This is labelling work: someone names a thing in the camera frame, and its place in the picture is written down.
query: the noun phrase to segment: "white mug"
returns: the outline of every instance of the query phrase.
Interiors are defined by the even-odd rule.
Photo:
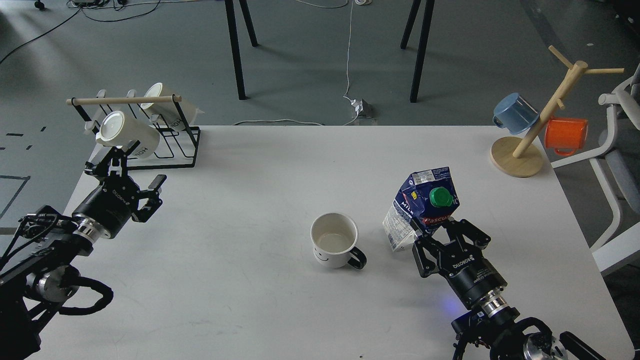
[[[147,90],[145,97],[171,96],[173,94],[176,93],[165,84],[155,83]],[[180,104],[180,109],[182,109],[184,118],[189,122],[189,125],[195,122],[198,114],[203,113],[202,110],[198,109],[194,104],[191,104],[184,97],[182,97],[182,101],[178,102],[178,104]],[[185,128],[180,114],[178,114],[178,110],[172,102],[144,102],[140,104],[140,108],[149,116],[151,116],[151,114],[162,115],[167,125],[173,130],[181,131]]]
[[[327,213],[321,215],[311,226],[314,257],[323,266],[339,268],[346,264],[362,269],[367,257],[355,245],[358,227],[347,215]]]
[[[104,146],[122,147],[133,140],[139,140],[140,145],[131,155],[146,158],[156,151],[160,143],[160,133],[155,128],[136,118],[130,118],[119,110],[112,111],[104,118],[100,131],[95,135],[95,141]]]

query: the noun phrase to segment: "wooden mug tree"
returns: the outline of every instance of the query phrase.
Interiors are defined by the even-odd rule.
[[[498,139],[491,147],[491,160],[493,164],[503,172],[515,177],[531,177],[537,174],[542,168],[543,157],[537,147],[532,146],[540,131],[547,125],[549,119],[556,110],[564,110],[563,99],[569,94],[573,86],[578,82],[583,74],[620,74],[625,69],[589,69],[584,61],[570,63],[555,47],[550,46],[549,50],[563,63],[569,70],[564,76],[564,80],[558,86],[547,105],[540,113],[540,119],[529,129],[524,138],[507,136]]]

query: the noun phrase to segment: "power strip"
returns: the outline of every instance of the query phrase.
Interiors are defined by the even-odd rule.
[[[353,99],[351,105],[354,117],[373,118],[373,108],[364,99]]]
[[[86,8],[87,6],[98,5],[100,3],[100,0],[94,0],[94,1],[72,0],[71,2],[79,8]]]

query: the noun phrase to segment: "blue mug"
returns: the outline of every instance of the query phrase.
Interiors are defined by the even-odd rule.
[[[529,129],[539,118],[538,111],[517,92],[507,95],[493,109],[493,123],[506,127],[512,135]]]

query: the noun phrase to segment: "green bottle cap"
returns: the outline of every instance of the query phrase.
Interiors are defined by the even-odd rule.
[[[429,200],[431,201],[431,205],[442,208],[444,206],[450,206],[453,203],[453,196],[446,188],[441,186],[431,189],[429,192]]]

